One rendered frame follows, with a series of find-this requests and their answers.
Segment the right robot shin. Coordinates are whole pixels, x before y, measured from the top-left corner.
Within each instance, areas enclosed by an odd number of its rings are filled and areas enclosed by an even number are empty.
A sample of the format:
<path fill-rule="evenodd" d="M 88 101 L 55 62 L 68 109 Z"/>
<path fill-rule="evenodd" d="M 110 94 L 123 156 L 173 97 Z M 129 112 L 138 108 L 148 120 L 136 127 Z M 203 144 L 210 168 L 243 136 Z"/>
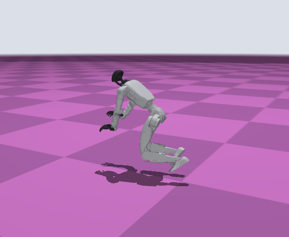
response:
<path fill-rule="evenodd" d="M 172 154 L 173 152 L 176 152 L 177 149 L 166 147 L 163 144 L 153 143 L 151 142 L 151 148 L 150 151 L 152 152 L 160 152 L 165 154 Z M 174 154 L 174 153 L 173 153 Z"/>

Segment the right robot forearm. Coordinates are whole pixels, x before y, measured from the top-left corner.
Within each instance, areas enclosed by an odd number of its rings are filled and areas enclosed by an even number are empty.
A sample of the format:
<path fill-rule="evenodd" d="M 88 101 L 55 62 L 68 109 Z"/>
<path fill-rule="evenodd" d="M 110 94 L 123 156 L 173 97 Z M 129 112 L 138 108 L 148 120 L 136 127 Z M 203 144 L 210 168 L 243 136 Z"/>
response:
<path fill-rule="evenodd" d="M 123 111 L 123 117 L 120 117 L 121 119 L 125 119 L 128 115 L 129 115 L 129 113 L 131 112 L 131 110 L 133 110 L 133 106 L 129 103 L 128 104 L 128 106 L 127 106 L 127 108 Z"/>

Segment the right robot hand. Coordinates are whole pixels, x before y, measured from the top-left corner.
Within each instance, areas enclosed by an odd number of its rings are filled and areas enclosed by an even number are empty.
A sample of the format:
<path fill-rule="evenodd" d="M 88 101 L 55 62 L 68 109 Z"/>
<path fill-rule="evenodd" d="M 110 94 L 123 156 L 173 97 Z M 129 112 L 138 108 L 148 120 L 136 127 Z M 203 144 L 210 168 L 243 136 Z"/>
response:
<path fill-rule="evenodd" d="M 113 115 L 113 112 L 114 111 L 108 111 L 106 114 L 109 116 L 112 116 Z M 123 117 L 124 115 L 121 113 L 121 115 L 119 115 L 120 117 Z"/>

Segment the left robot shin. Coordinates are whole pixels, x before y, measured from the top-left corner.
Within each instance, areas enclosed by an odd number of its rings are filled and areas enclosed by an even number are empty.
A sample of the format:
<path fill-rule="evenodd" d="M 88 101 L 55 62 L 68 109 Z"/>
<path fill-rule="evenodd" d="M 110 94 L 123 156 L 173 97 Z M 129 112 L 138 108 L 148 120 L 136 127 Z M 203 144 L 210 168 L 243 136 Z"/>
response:
<path fill-rule="evenodd" d="M 142 153 L 142 157 L 146 160 L 150 160 L 150 161 L 145 161 L 145 162 L 156 162 L 156 163 L 177 162 L 176 160 L 181 159 L 178 157 L 168 156 L 165 153 L 150 152 L 150 151 L 144 151 Z"/>

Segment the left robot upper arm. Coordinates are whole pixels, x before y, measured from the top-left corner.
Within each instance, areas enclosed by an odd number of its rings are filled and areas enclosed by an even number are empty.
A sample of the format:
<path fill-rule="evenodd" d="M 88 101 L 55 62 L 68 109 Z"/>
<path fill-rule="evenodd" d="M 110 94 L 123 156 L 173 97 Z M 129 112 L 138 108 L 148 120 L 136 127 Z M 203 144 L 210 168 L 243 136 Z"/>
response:
<path fill-rule="evenodd" d="M 115 114 L 121 115 L 122 113 L 122 104 L 124 96 L 127 94 L 127 86 L 122 86 L 117 89 L 117 99 L 116 99 L 116 110 Z"/>

